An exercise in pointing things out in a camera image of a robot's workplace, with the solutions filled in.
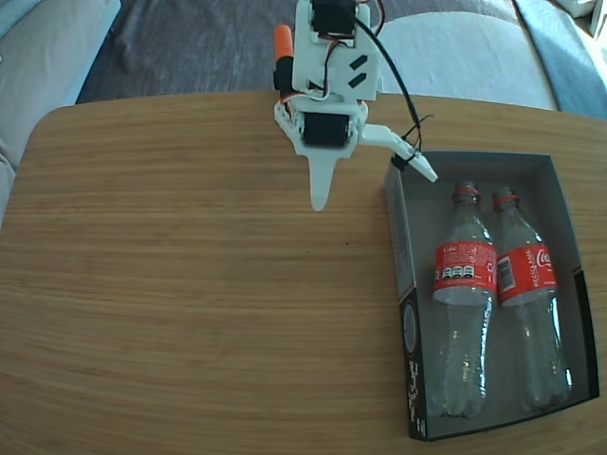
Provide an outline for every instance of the robotic arm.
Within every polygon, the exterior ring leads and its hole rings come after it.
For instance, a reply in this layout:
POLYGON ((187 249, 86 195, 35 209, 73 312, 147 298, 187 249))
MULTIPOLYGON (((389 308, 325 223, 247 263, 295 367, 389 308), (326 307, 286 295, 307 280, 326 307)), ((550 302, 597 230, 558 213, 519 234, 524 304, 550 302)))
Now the robotic arm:
POLYGON ((306 156, 310 197, 323 210, 337 162, 348 159, 357 145, 387 147, 428 180, 438 177, 428 160, 386 126, 368 125, 364 102, 377 99, 379 50, 357 26, 371 26, 370 8, 357 0, 299 0, 295 50, 291 30, 274 30, 274 85, 281 99, 274 117, 306 156))

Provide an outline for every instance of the coca-cola bottle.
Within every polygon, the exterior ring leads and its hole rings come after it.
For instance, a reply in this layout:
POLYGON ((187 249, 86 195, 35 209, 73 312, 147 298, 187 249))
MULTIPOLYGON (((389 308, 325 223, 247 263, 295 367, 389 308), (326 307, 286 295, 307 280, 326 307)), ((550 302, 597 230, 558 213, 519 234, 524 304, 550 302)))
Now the coca-cola bottle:
POLYGON ((495 302, 496 251, 474 183, 455 187, 453 226, 436 250, 429 374, 430 416, 472 417, 485 403, 485 352, 495 302))
POLYGON ((557 281, 542 237, 523 218, 511 188, 494 195, 499 218, 498 283, 502 306, 516 314, 522 341, 519 374, 525 410, 543 410, 565 401, 571 372, 561 348, 557 281))

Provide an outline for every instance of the orange cap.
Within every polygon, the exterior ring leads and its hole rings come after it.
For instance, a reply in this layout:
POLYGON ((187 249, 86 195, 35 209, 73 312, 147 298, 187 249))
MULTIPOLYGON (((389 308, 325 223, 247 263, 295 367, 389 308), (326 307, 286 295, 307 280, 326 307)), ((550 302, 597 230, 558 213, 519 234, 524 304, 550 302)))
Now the orange cap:
POLYGON ((293 57, 293 33, 289 26, 274 28, 274 55, 276 62, 283 57, 293 57))

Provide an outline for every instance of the cardboard box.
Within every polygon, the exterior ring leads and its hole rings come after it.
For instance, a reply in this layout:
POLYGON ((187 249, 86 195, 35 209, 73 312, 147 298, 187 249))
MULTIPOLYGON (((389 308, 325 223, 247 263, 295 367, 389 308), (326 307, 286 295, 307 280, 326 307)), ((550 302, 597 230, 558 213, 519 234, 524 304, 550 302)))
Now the cardboard box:
POLYGON ((575 234, 552 159, 548 155, 428 152, 439 175, 429 183, 418 173, 394 166, 385 191, 395 254, 398 303, 403 322, 409 434, 434 441, 517 424, 598 397, 598 369, 590 304, 575 234), (561 340, 573 389, 563 405, 525 413, 514 387, 518 380, 515 317, 493 308, 487 339, 487 401, 473 418, 429 417, 424 381, 424 340, 432 330, 434 252, 449 233, 453 187, 461 180, 478 184, 489 232, 496 232, 492 194, 504 185, 521 197, 521 210, 550 249, 559 283, 561 340))

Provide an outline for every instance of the wood grain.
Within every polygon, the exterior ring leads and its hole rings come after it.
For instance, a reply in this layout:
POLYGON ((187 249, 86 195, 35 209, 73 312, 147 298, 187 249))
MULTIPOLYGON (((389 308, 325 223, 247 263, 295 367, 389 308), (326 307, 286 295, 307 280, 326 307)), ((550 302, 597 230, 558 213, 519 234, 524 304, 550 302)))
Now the wood grain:
MULTIPOLYGON (((425 445, 406 435, 389 154, 327 210, 274 94, 65 108, 34 132, 0 235, 0 453, 599 454, 607 402, 425 445)), ((429 149, 555 157, 607 356, 607 124, 418 98, 429 149)), ((382 97, 373 120, 409 126, 382 97)))

